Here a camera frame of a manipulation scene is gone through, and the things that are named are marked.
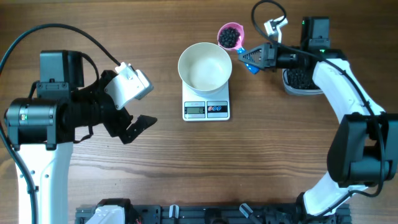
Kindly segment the pink scoop with blue handle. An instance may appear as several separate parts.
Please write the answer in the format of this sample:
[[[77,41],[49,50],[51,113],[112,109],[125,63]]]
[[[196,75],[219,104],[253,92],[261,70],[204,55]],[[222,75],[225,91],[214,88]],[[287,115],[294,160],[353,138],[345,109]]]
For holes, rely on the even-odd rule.
[[[239,39],[238,39],[238,41],[236,43],[236,46],[233,47],[233,48],[227,49],[227,48],[224,48],[219,42],[218,42],[218,45],[220,47],[224,48],[227,51],[235,50],[238,55],[241,54],[241,53],[244,53],[246,51],[245,48],[243,47],[243,43],[244,43],[244,27],[241,24],[238,24],[237,22],[229,22],[229,23],[226,23],[225,25],[223,25],[220,28],[220,30],[218,31],[217,41],[218,41],[219,35],[221,34],[221,31],[223,29],[225,29],[225,28],[228,28],[228,27],[233,27],[233,28],[237,29],[238,32],[240,33]]]

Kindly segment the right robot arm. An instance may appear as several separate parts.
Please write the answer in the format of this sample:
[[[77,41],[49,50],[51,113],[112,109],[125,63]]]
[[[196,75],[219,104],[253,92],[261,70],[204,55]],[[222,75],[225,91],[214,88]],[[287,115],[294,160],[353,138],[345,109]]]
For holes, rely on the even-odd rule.
[[[302,44],[288,47],[274,40],[286,19],[265,23],[267,43],[239,54],[239,61],[260,70],[296,68],[310,76],[326,96],[340,124],[327,155],[327,173],[303,193],[303,217],[321,219],[354,195],[376,197],[397,172],[397,115],[386,113],[365,92],[344,53],[331,49],[326,17],[307,17]]]

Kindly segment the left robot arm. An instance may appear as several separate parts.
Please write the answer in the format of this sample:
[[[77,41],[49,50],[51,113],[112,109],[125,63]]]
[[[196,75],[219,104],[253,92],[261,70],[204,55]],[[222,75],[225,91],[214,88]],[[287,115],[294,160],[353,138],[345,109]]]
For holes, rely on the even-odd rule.
[[[96,73],[84,84],[87,54],[70,50],[40,53],[40,78],[30,95],[15,99],[5,114],[7,142],[22,162],[18,173],[19,220],[37,223],[68,221],[68,170],[76,128],[102,124],[109,135],[124,144],[135,140],[156,123],[146,115],[134,117],[126,109],[153,85],[140,70],[122,63],[114,70]]]

